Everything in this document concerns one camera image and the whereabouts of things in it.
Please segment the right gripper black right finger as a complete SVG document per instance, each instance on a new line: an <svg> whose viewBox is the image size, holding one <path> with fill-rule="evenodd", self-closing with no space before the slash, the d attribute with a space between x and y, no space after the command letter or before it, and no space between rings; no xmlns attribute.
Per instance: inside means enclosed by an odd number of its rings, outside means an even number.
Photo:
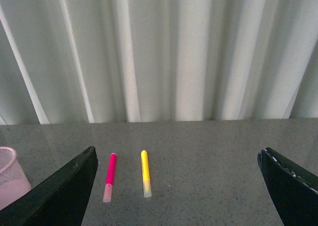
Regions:
<svg viewBox="0 0 318 226"><path fill-rule="evenodd" d="M285 226L318 224L318 177L271 148L257 156L269 195Z"/></svg>

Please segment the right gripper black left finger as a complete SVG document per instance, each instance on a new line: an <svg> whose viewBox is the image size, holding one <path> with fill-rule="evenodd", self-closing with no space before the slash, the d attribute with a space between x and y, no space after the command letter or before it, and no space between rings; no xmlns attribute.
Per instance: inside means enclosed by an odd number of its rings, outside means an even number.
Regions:
<svg viewBox="0 0 318 226"><path fill-rule="evenodd" d="M0 212L2 226L80 226L97 172L90 146Z"/></svg>

